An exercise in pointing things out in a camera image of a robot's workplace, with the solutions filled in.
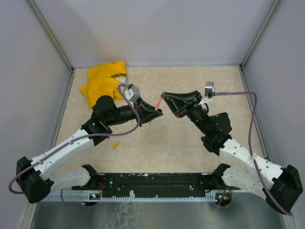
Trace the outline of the yellow pen cap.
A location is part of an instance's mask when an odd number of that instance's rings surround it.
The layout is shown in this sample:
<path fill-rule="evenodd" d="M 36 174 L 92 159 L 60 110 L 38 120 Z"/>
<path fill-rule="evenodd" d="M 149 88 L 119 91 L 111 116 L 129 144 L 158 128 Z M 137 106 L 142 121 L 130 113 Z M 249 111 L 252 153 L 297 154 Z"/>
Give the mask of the yellow pen cap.
<path fill-rule="evenodd" d="M 118 142 L 115 142 L 115 143 L 113 144 L 112 148 L 115 149 L 115 148 L 118 146 L 118 144 L 119 144 Z"/>

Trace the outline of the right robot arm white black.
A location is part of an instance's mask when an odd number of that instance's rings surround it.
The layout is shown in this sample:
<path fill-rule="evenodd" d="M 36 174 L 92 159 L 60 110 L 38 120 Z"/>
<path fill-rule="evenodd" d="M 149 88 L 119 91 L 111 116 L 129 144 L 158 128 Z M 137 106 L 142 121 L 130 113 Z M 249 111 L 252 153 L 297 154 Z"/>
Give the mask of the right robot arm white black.
<path fill-rule="evenodd" d="M 228 113 L 209 116 L 202 104 L 214 96 L 229 92 L 208 92 L 203 97 L 198 91 L 186 94 L 162 93 L 161 97 L 177 117 L 187 116 L 203 133 L 203 146 L 243 168 L 242 171 L 221 164 L 213 172 L 213 184 L 219 188 L 236 187 L 264 199 L 277 212 L 291 216 L 291 209 L 303 192 L 298 170 L 292 165 L 283 167 L 255 154 L 231 137 Z"/>

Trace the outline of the orange white pen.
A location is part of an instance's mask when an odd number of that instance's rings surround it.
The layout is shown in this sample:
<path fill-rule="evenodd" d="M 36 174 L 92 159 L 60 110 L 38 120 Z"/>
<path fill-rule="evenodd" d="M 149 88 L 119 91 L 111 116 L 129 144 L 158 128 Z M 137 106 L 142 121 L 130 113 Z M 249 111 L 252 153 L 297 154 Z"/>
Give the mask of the orange white pen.
<path fill-rule="evenodd" d="M 155 111 L 158 111 L 158 109 L 159 109 L 159 107 L 161 105 L 161 102 L 162 102 L 162 98 L 159 99 L 157 105 L 155 106 L 155 109 L 154 109 Z"/>

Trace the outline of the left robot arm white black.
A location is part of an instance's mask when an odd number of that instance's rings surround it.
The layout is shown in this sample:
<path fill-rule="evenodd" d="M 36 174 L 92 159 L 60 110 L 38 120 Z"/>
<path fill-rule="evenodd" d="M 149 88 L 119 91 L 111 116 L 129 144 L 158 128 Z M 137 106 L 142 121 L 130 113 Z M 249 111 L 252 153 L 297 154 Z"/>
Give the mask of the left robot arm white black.
<path fill-rule="evenodd" d="M 108 95 L 101 96 L 92 109 L 91 118 L 70 138 L 31 160 L 25 156 L 18 160 L 16 181 L 31 204 L 40 202 L 52 191 L 60 189 L 95 189 L 99 184 L 99 174 L 91 165 L 60 173 L 57 173 L 57 169 L 113 136 L 112 125 L 131 120 L 143 125 L 163 115 L 161 109 L 146 103 L 142 98 L 131 105 L 117 107 Z"/>

